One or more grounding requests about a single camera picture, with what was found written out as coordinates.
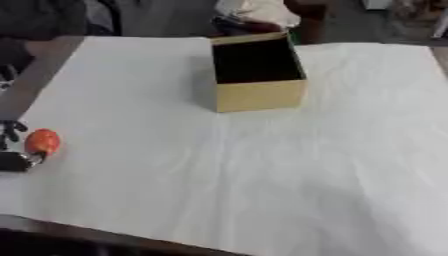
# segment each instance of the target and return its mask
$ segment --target black object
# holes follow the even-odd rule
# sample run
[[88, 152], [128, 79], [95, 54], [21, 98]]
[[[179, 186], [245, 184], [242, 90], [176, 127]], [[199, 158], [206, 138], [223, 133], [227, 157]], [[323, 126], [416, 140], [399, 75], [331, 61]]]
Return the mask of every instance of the black object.
[[26, 172], [33, 163], [23, 154], [18, 152], [0, 152], [1, 172]]
[[28, 131], [28, 127], [21, 122], [13, 120], [0, 120], [0, 127], [3, 126], [3, 131], [0, 132], [0, 151], [5, 151], [8, 149], [6, 144], [7, 140], [12, 142], [19, 141], [19, 132]]

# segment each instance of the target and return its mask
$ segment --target cardboard box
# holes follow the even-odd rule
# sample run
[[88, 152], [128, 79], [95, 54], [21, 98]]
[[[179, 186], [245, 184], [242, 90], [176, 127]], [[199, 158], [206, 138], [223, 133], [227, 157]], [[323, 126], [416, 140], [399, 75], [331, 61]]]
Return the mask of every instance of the cardboard box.
[[217, 111], [296, 107], [306, 75], [285, 33], [215, 38]]

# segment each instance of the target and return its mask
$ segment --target orange ball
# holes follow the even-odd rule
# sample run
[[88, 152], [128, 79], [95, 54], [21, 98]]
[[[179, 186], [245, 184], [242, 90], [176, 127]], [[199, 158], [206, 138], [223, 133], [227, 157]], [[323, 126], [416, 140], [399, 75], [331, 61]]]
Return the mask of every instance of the orange ball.
[[45, 152], [47, 156], [51, 156], [60, 145], [61, 139], [58, 134], [49, 129], [36, 130], [25, 140], [25, 149], [30, 154]]

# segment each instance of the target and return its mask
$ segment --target black clamp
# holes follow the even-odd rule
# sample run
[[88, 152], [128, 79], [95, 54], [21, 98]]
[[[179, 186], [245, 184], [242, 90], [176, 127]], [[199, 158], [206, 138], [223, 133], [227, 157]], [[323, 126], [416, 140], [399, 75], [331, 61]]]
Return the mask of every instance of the black clamp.
[[26, 132], [28, 127], [21, 122], [0, 120], [0, 172], [26, 172], [45, 161], [46, 154], [28, 156], [20, 152], [8, 151], [8, 140], [20, 141], [18, 132]]

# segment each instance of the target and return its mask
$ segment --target white cloth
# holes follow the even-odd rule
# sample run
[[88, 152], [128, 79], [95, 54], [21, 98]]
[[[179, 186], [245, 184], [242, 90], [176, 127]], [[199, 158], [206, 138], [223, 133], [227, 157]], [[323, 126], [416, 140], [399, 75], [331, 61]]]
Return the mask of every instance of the white cloth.
[[426, 47], [298, 47], [301, 107], [217, 114], [206, 39], [89, 38], [26, 113], [61, 151], [0, 212], [254, 255], [448, 254], [448, 87]]
[[282, 28], [300, 24], [300, 16], [290, 12], [283, 0], [220, 0], [216, 9], [224, 15], [243, 20], [270, 22]]

